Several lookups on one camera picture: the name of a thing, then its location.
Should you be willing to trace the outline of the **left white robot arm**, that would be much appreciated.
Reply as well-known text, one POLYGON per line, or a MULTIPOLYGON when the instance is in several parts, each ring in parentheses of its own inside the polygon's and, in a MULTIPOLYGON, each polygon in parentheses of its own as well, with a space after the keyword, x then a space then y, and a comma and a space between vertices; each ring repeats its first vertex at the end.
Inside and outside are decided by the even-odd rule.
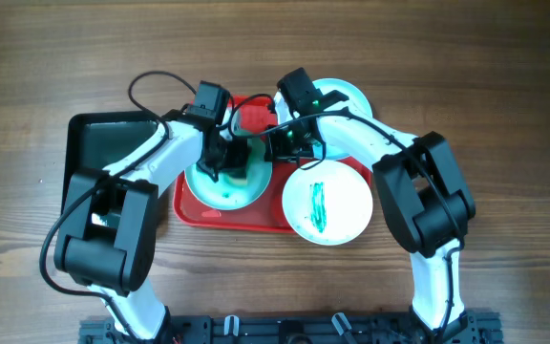
POLYGON ((175 343, 180 328, 156 296, 148 273, 156 252, 159 198, 219 142, 229 113, 208 118, 190 108, 162 118, 139 111, 79 114, 69 122, 61 213, 42 246, 39 268, 78 285, 70 294, 100 299, 113 343, 175 343))

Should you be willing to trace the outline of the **green yellow sponge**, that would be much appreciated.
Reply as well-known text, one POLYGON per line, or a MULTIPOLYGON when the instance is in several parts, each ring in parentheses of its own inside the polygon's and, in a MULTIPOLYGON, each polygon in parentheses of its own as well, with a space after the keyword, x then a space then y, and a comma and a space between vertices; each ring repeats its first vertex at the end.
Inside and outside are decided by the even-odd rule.
POLYGON ((227 188, 243 188, 248 185, 247 171, 243 168, 222 171, 219 178, 227 188))

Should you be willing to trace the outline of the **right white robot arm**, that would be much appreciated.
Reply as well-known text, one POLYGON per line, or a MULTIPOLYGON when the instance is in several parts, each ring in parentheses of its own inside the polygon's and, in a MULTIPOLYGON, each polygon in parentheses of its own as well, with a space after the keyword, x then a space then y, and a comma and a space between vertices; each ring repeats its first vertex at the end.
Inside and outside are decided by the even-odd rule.
MULTIPOLYGON (((427 330, 451 334, 465 311, 458 266, 476 206, 449 143, 436 132, 418 137, 348 110, 298 117, 270 131, 288 139, 308 133, 371 169, 386 225, 411 257, 412 311, 427 330)), ((372 202, 350 167, 321 161, 289 177, 282 206, 303 238, 340 245, 367 227, 372 202)))

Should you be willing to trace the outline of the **white plate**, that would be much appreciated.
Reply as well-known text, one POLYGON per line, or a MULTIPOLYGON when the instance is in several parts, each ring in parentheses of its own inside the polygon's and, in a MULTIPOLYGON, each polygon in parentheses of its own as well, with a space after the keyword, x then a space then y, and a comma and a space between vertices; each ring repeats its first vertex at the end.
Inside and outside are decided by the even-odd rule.
POLYGON ((323 161, 289 176, 282 208, 299 236, 317 245, 339 246, 367 228, 373 199, 359 172, 339 161, 323 161))
MULTIPOLYGON (((313 80, 313 85, 324 95, 330 93, 331 91, 339 91, 348 97, 348 100, 338 101, 326 108, 326 112, 341 110, 344 107, 349 107, 350 110, 357 108, 357 110, 360 111, 358 114, 354 113, 356 116, 365 118, 373 117, 368 99, 362 91, 353 84, 339 78, 320 78, 313 80)), ((326 149, 327 160, 339 161, 349 157, 349 154, 334 145, 327 144, 326 149)), ((321 143, 317 142, 314 144, 314 153, 317 154, 316 157, 322 158, 323 152, 321 143)))
POLYGON ((247 143, 249 145, 247 187, 227 188, 220 180, 214 183, 197 169, 197 164, 185 170, 186 183, 201 203, 218 210, 236 210, 257 201, 266 191, 273 167, 270 161, 264 159, 265 144, 261 139, 250 139, 247 143))

